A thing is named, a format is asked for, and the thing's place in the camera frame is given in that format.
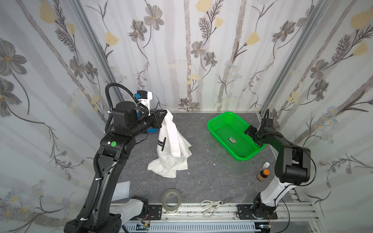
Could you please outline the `white handled scissors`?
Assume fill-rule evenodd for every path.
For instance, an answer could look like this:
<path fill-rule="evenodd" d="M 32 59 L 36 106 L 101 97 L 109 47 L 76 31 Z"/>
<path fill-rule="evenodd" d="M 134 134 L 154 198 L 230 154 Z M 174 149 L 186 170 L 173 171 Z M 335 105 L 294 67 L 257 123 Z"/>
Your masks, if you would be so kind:
<path fill-rule="evenodd" d="M 203 209 L 203 217 L 210 218 L 224 204 L 230 202 L 233 198 L 226 198 L 220 201 L 204 200 L 200 202 L 200 207 Z"/>

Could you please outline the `aluminium corner wall profile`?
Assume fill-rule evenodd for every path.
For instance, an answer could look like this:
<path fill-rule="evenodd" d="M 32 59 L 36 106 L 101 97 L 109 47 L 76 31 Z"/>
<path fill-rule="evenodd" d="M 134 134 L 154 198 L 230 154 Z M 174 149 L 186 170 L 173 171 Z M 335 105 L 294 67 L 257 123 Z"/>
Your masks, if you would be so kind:
<path fill-rule="evenodd" d="M 261 115 L 263 115 L 264 112 L 267 109 L 269 109 L 270 103 L 275 98 L 276 94 L 279 92 L 289 70 L 295 64 L 301 51 L 305 48 L 309 37 L 313 34 L 313 31 L 316 29 L 319 21 L 322 19 L 330 3 L 331 3 L 330 0 L 322 0 L 322 1 L 319 1 L 318 4 L 315 6 L 314 10 L 312 11 L 312 14 L 309 17 L 307 24 L 305 25 L 302 33 L 300 34 L 300 37 L 298 38 L 294 48 L 292 49 L 289 57 L 287 58 L 283 68 L 281 69 L 278 77 L 276 78 L 273 86 L 270 89 L 269 94 L 267 95 L 259 111 Z"/>
<path fill-rule="evenodd" d="M 83 28 L 87 42 L 92 49 L 92 52 L 99 61 L 99 67 L 102 68 L 103 74 L 99 77 L 98 69 L 87 59 L 83 59 L 80 50 L 76 45 L 76 29 L 73 23 L 65 23 L 66 43 L 68 43 L 69 50 L 73 53 L 73 58 L 70 60 L 70 68 L 76 77 L 86 77 L 86 79 L 96 88 L 96 92 L 91 98 L 91 102 L 95 105 L 103 103 L 104 101 L 111 102 L 110 92 L 106 88 L 115 82 L 114 76 L 109 69 L 106 54 L 99 44 L 98 39 L 85 15 L 83 7 L 79 1 L 70 1 L 75 15 L 78 18 L 80 25 Z"/>

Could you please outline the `white t-shirt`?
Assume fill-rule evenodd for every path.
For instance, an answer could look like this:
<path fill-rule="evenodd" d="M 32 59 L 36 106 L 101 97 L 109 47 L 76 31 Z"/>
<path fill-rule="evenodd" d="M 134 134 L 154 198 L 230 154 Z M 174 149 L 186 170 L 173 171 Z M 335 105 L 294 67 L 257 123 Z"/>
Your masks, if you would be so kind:
<path fill-rule="evenodd" d="M 187 160 L 192 156 L 191 144 L 180 134 L 168 111 L 159 130 L 158 140 L 167 138 L 164 151 L 157 145 L 158 158 L 148 164 L 147 170 L 165 178 L 176 178 L 177 172 L 187 170 Z"/>

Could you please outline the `aluminium corner wall profile left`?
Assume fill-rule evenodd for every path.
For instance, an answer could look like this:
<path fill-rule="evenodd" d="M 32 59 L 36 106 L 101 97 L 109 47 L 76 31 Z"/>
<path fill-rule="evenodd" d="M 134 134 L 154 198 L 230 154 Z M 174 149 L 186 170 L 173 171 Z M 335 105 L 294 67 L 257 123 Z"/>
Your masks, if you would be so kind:
<path fill-rule="evenodd" d="M 98 69 L 87 59 L 83 59 L 80 50 L 76 45 L 76 29 L 73 23 L 65 23 L 66 43 L 68 43 L 69 50 L 73 53 L 73 58 L 70 60 L 70 68 L 76 77 L 86 77 L 86 79 L 96 88 L 96 92 L 91 98 L 91 102 L 95 105 L 103 103 L 104 101 L 111 102 L 110 92 L 106 88 L 115 82 L 114 76 L 109 69 L 106 54 L 99 44 L 98 39 L 85 15 L 83 7 L 79 1 L 70 1 L 75 15 L 78 18 L 80 25 L 83 28 L 87 42 L 92 49 L 92 52 L 99 61 L 99 67 L 102 68 L 103 74 L 99 77 Z"/>

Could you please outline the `aluminium corner wall profile right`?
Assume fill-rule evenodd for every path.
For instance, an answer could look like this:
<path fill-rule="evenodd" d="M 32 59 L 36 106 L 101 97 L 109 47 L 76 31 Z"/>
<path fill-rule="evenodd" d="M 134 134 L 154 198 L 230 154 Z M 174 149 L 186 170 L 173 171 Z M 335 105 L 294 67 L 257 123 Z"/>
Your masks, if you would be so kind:
<path fill-rule="evenodd" d="M 259 111 L 261 115 L 263 115 L 264 112 L 267 109 L 269 109 L 270 103 L 275 98 L 276 94 L 279 92 L 289 70 L 295 64 L 301 51 L 305 48 L 309 37 L 313 34 L 313 31 L 316 29 L 319 21 L 322 19 L 330 3 L 331 3 L 330 0 L 322 0 L 322 1 L 319 1 L 318 4 L 315 6 L 314 10 L 312 11 L 312 14 L 309 17 L 307 24 L 305 25 L 302 33 L 300 34 L 300 37 L 298 38 L 294 48 L 292 49 L 289 57 L 287 58 L 283 68 L 281 69 L 278 77 L 276 78 L 273 86 L 270 89 L 269 94 L 267 95 Z"/>

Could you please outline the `brown bottle orange cap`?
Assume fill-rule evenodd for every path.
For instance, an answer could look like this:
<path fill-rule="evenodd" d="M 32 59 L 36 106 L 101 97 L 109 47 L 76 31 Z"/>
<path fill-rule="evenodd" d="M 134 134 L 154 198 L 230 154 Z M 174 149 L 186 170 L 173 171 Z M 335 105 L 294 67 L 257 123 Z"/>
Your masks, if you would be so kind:
<path fill-rule="evenodd" d="M 258 175 L 257 175 L 257 179 L 259 181 L 264 181 L 268 178 L 268 176 L 270 175 L 270 171 L 269 170 L 262 170 Z"/>

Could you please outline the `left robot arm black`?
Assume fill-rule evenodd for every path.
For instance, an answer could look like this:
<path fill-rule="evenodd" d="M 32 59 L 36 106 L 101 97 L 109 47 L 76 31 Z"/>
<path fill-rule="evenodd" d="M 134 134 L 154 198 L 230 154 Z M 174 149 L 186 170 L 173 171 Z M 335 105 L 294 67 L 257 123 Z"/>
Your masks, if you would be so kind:
<path fill-rule="evenodd" d="M 160 129 L 166 110 L 150 110 L 128 88 L 118 83 L 105 87 L 109 118 L 105 136 L 93 158 L 91 188 L 78 216 L 67 222 L 65 233 L 117 233 L 127 221 L 148 214 L 148 200 L 135 197 L 114 213 L 110 205 L 115 188 L 136 137 Z"/>

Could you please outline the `green plastic laundry basket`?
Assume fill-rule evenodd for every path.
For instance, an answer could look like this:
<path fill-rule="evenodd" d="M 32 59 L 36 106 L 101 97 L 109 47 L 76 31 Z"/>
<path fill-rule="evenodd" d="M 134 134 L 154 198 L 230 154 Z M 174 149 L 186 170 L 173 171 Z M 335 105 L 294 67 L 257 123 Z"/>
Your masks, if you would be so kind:
<path fill-rule="evenodd" d="M 211 135 L 237 161 L 247 161 L 261 152 L 266 145 L 258 146 L 244 132 L 250 125 L 233 112 L 224 112 L 207 123 Z"/>

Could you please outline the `roll of clear tape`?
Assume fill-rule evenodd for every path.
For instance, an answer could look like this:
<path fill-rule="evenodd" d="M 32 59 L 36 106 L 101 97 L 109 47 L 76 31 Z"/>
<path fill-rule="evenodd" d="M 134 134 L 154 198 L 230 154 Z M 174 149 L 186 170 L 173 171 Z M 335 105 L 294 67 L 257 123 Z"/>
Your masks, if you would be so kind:
<path fill-rule="evenodd" d="M 165 191 L 161 198 L 161 205 L 169 214 L 176 213 L 181 208 L 182 202 L 181 193 L 177 189 Z"/>

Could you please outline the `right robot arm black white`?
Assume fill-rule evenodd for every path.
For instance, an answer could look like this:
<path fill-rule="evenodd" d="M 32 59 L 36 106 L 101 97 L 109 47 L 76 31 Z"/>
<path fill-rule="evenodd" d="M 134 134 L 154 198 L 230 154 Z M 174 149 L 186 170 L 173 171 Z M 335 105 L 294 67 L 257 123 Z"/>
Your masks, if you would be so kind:
<path fill-rule="evenodd" d="M 310 149 L 300 147 L 287 140 L 275 129 L 274 120 L 267 109 L 260 127 L 249 126 L 244 132 L 254 145 L 261 148 L 272 146 L 277 152 L 275 177 L 268 187 L 253 200 L 251 213 L 256 219 L 263 219 L 275 213 L 279 201 L 296 186 L 306 186 L 311 177 L 311 166 L 315 165 Z"/>

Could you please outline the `folded blue t-shirt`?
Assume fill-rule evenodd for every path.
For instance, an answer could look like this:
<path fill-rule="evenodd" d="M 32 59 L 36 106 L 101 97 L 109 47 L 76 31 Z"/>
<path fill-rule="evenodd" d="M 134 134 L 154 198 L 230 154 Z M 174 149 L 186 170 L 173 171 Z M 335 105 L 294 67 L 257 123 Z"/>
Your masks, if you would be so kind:
<path fill-rule="evenodd" d="M 149 133 L 157 133 L 157 132 L 159 132 L 159 130 L 155 129 L 155 128 L 151 128 L 147 132 L 149 132 Z"/>

